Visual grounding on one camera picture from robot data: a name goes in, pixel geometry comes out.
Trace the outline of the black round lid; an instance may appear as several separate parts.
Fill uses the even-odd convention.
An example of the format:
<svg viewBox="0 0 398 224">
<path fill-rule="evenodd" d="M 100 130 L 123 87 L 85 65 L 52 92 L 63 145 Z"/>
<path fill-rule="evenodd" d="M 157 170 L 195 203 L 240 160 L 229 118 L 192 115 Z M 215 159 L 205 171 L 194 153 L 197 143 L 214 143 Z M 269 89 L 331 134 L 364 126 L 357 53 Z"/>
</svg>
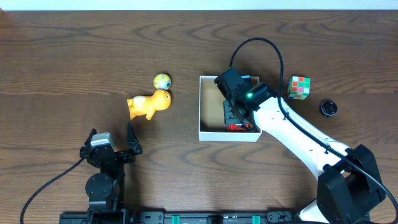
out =
<svg viewBox="0 0 398 224">
<path fill-rule="evenodd" d="M 320 112 L 323 116 L 329 118 L 337 114 L 338 107 L 334 101 L 325 100 L 320 105 Z"/>
</svg>

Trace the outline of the colourful puzzle cube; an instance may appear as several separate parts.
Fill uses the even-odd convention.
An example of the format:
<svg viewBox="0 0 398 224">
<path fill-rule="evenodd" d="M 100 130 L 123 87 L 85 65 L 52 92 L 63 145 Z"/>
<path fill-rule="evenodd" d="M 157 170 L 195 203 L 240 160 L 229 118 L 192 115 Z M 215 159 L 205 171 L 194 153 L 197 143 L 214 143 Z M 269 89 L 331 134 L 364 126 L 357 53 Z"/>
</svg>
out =
<svg viewBox="0 0 398 224">
<path fill-rule="evenodd" d="M 310 78 L 292 76 L 287 89 L 288 99 L 304 100 L 310 94 Z"/>
</svg>

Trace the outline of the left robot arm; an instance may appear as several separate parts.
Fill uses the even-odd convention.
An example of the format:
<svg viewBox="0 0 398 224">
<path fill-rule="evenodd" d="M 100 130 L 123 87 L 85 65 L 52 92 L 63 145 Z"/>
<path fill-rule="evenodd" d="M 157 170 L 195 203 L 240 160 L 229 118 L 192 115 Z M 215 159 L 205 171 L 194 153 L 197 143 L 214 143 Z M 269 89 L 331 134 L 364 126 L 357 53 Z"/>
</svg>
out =
<svg viewBox="0 0 398 224">
<path fill-rule="evenodd" d="M 98 134 L 92 129 L 80 149 L 80 157 L 99 169 L 85 186 L 92 212 L 115 212 L 124 203 L 124 165 L 135 162 L 136 156 L 142 154 L 142 146 L 130 122 L 127 124 L 126 142 L 127 149 L 115 151 L 110 133 Z"/>
</svg>

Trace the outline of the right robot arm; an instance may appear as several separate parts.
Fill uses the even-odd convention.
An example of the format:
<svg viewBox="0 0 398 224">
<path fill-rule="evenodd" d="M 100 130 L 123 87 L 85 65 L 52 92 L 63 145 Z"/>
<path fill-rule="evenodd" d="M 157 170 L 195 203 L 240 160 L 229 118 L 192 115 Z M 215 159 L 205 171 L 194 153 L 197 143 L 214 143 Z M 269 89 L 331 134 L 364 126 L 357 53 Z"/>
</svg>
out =
<svg viewBox="0 0 398 224">
<path fill-rule="evenodd" d="M 315 176 L 316 199 L 298 213 L 307 223 L 366 223 L 365 216 L 387 196 L 374 154 L 352 149 L 299 116 L 264 83 L 216 82 L 235 116 L 252 119 L 274 136 Z"/>
</svg>

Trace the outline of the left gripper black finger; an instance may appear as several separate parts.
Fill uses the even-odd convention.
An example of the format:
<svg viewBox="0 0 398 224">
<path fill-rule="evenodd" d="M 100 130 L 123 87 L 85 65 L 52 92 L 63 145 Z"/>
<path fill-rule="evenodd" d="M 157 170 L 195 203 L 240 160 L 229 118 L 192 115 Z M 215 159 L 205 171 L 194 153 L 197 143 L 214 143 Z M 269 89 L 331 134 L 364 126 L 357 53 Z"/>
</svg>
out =
<svg viewBox="0 0 398 224">
<path fill-rule="evenodd" d="M 127 123 L 126 142 L 134 155 L 142 154 L 142 146 L 134 134 L 134 130 L 130 121 Z"/>
<path fill-rule="evenodd" d="M 91 146 L 91 140 L 93 138 L 93 136 L 97 133 L 96 129 L 93 128 L 88 136 L 88 138 L 86 139 L 86 141 L 84 142 L 84 146 Z"/>
</svg>

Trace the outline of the red grey toy truck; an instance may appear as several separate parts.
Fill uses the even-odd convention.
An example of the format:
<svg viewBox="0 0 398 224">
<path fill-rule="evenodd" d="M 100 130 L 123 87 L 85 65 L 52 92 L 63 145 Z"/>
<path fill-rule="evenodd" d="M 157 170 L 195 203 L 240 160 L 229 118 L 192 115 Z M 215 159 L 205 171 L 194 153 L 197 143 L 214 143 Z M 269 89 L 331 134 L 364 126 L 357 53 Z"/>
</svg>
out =
<svg viewBox="0 0 398 224">
<path fill-rule="evenodd" d="M 226 127 L 229 132 L 251 133 L 256 130 L 255 127 L 250 123 L 227 124 Z"/>
</svg>

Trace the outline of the orange dinosaur toy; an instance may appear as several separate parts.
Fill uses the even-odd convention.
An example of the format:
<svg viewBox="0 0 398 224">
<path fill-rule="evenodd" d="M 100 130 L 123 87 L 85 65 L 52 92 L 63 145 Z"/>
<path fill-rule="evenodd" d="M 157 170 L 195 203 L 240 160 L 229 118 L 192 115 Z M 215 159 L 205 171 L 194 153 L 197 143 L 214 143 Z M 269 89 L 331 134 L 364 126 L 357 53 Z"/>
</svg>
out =
<svg viewBox="0 0 398 224">
<path fill-rule="evenodd" d="M 156 111 L 166 110 L 172 97 L 166 90 L 156 90 L 152 96 L 135 96 L 127 100 L 130 120 L 137 116 L 146 116 L 151 120 Z"/>
</svg>

